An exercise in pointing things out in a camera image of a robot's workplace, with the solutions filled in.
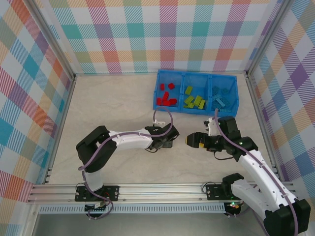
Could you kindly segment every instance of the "plaid wall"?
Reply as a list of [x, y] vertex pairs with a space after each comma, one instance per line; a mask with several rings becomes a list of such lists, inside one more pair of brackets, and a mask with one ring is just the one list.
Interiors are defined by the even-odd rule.
[[315, 221], [315, 0], [294, 2], [252, 78], [284, 178]]
[[79, 73], [243, 71], [280, 2], [37, 0]]
[[70, 79], [22, 0], [0, 0], [0, 236], [17, 235], [55, 142]]

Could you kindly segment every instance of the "table surface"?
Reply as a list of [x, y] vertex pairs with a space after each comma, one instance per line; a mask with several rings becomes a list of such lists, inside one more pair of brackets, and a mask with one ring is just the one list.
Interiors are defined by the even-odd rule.
[[[78, 77], [67, 114], [49, 183], [82, 182], [78, 167], [82, 165], [75, 146], [99, 125], [114, 131], [132, 131], [152, 125], [153, 92], [156, 74], [104, 75]], [[236, 117], [243, 137], [257, 144], [270, 164], [252, 100], [243, 74], [237, 75], [240, 107]], [[234, 159], [218, 161], [211, 152], [185, 144], [187, 135], [206, 132], [207, 116], [172, 113], [180, 136], [173, 148], [148, 153], [130, 149], [114, 153], [102, 169], [104, 183], [189, 183], [222, 181], [240, 173], [248, 181], [250, 175]], [[168, 114], [158, 112], [157, 119], [169, 122]], [[218, 158], [226, 153], [216, 153]]]

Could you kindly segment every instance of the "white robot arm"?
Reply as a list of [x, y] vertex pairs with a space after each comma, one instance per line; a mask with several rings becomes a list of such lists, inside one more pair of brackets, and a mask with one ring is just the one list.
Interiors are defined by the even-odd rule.
[[211, 118], [205, 121], [205, 126], [209, 129], [208, 133], [192, 133], [187, 136], [186, 143], [193, 148], [201, 146], [211, 152], [226, 150], [250, 173], [257, 184], [257, 189], [249, 185], [238, 173], [223, 178], [222, 189], [227, 199], [230, 197], [242, 199], [260, 216], [270, 236], [294, 235], [295, 223], [291, 207], [294, 208], [297, 216], [298, 232], [306, 231], [311, 211], [307, 201], [298, 200], [285, 188], [266, 164], [253, 140], [249, 137], [241, 137], [233, 117], [222, 117], [218, 123], [225, 137], [214, 135], [217, 131], [214, 119]]

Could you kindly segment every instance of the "blue bin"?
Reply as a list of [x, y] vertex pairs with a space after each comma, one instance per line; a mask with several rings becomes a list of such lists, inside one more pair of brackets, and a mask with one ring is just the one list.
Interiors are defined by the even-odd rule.
[[[176, 98], [176, 105], [166, 107], [171, 112], [180, 112], [180, 108], [183, 106], [183, 98], [182, 98], [182, 84], [183, 84], [183, 76], [185, 73], [183, 71], [173, 71], [173, 70], [159, 70], [157, 73], [157, 83], [156, 88], [154, 90], [153, 95], [153, 109], [155, 110], [157, 107], [157, 98], [163, 98], [165, 92], [169, 92], [169, 99]], [[175, 88], [169, 89], [168, 85], [173, 83]], [[165, 90], [161, 90], [161, 84], [165, 84]]]
[[[173, 83], [175, 88], [170, 90], [169, 83]], [[161, 84], [165, 84], [164, 91], [160, 89]], [[184, 101], [189, 97], [185, 94], [188, 86], [192, 86], [191, 96], [201, 96], [205, 100], [202, 110], [196, 106], [192, 109], [184, 108]], [[235, 117], [239, 107], [237, 77], [232, 75], [159, 70], [153, 95], [154, 110], [158, 107], [157, 98], [163, 98], [166, 91], [169, 92], [169, 99], [177, 99], [176, 105], [166, 107], [171, 112], [214, 116], [215, 107], [218, 107], [220, 117]]]
[[[211, 75], [212, 80], [212, 105], [215, 102], [215, 96], [225, 102], [226, 106], [219, 109], [218, 116], [236, 117], [240, 105], [237, 90], [237, 77], [234, 75]], [[210, 109], [210, 115], [215, 115], [215, 107]]]

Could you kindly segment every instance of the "red block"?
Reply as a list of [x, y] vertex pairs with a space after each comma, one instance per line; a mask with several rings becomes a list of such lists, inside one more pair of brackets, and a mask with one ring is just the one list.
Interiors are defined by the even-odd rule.
[[169, 88], [169, 89], [173, 89], [173, 88], [175, 88], [175, 85], [174, 85], [173, 83], [170, 83], [170, 84], [168, 85], [168, 88]]
[[163, 106], [170, 107], [171, 102], [170, 101], [163, 101]]
[[176, 98], [171, 98], [170, 100], [171, 105], [176, 105], [177, 99]]
[[157, 105], [162, 106], [162, 98], [160, 97], [157, 98]]
[[163, 101], [167, 101], [168, 97], [169, 97], [169, 92], [165, 92], [163, 96]]

